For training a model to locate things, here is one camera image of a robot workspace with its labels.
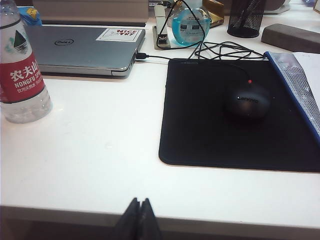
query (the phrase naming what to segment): desk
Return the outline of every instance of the desk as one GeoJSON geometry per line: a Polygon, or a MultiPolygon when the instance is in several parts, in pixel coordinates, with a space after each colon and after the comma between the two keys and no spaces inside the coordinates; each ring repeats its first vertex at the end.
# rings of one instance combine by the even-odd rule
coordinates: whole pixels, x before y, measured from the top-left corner
{"type": "MultiPolygon", "coordinates": [[[[264,17],[259,37],[228,35],[227,18],[209,31],[207,40],[233,41],[261,53],[288,52],[260,42],[263,28],[281,23],[320,32],[320,15],[312,8],[291,8],[264,17]]],[[[170,58],[191,53],[154,50],[154,24],[151,18],[145,27],[141,52],[170,58]]],[[[136,62],[126,79],[45,77],[53,102],[46,117],[19,125],[1,116],[1,205],[119,215],[133,197],[148,197],[157,217],[319,233],[320,174],[161,162],[168,61],[146,62],[136,62]]],[[[174,230],[174,225],[166,228],[174,230]]]]}

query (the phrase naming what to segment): eraser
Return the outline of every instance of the eraser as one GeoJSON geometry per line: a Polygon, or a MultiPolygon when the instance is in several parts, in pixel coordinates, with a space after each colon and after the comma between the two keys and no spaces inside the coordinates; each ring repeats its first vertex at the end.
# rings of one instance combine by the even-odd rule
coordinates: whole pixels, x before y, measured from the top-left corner
{"type": "Polygon", "coordinates": [[[263,30],[261,42],[292,52],[320,54],[320,33],[279,23],[263,30]]]}

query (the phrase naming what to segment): paper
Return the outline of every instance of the paper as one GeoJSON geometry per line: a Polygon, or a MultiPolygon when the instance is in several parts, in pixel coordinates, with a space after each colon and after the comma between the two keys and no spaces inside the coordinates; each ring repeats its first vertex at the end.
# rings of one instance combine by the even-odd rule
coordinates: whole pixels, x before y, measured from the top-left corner
{"type": "Polygon", "coordinates": [[[294,52],[296,60],[299,62],[305,73],[306,79],[311,88],[314,100],[320,109],[320,54],[294,52]]]}

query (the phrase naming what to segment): red bottle label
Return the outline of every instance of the red bottle label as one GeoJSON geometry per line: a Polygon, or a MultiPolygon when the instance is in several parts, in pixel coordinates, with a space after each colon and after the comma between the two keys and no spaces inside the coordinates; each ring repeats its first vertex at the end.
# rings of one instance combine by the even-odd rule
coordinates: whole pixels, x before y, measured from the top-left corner
{"type": "Polygon", "coordinates": [[[38,95],[45,87],[33,53],[24,60],[0,63],[0,101],[16,103],[38,95]]]}

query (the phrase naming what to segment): nice try sticker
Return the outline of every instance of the nice try sticker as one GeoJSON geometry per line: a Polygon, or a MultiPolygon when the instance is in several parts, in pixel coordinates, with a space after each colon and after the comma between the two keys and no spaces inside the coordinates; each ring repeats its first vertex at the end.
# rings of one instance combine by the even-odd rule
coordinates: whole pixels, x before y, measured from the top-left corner
{"type": "Polygon", "coordinates": [[[136,42],[141,29],[107,28],[96,39],[97,41],[136,42]]]}

